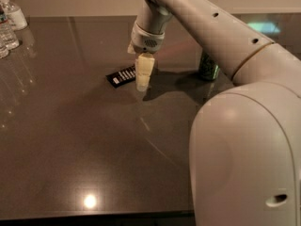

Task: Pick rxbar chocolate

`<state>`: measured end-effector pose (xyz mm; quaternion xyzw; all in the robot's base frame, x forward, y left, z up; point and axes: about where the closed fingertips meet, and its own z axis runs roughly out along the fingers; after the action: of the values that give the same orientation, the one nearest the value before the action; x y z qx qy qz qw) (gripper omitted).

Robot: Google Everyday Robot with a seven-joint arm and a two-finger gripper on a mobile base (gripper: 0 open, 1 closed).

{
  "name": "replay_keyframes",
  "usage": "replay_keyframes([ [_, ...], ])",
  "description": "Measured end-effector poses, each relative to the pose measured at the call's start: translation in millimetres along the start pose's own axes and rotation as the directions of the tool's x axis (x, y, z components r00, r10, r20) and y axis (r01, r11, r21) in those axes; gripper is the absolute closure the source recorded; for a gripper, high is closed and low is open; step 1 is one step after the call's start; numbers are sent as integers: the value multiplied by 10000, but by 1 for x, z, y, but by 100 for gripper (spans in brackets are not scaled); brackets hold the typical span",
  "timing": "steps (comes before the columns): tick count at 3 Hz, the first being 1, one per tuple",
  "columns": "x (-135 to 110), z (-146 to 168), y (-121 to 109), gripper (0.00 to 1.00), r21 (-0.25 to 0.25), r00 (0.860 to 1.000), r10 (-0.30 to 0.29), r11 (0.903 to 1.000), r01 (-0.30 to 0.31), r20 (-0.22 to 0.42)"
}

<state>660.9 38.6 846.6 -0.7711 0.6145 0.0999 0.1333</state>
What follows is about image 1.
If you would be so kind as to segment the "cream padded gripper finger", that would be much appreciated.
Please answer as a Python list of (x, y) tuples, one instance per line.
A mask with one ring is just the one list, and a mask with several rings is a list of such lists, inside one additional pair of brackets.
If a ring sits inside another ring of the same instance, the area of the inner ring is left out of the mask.
[(155, 63), (153, 54), (143, 53), (135, 60), (135, 83), (138, 91), (146, 91)]

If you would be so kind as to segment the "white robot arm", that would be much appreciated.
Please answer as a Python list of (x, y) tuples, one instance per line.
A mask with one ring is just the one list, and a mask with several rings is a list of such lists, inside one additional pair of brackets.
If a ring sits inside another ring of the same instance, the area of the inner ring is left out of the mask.
[(156, 53), (170, 17), (233, 84), (192, 124), (196, 225), (300, 226), (300, 60), (208, 0), (144, 0), (130, 51)]

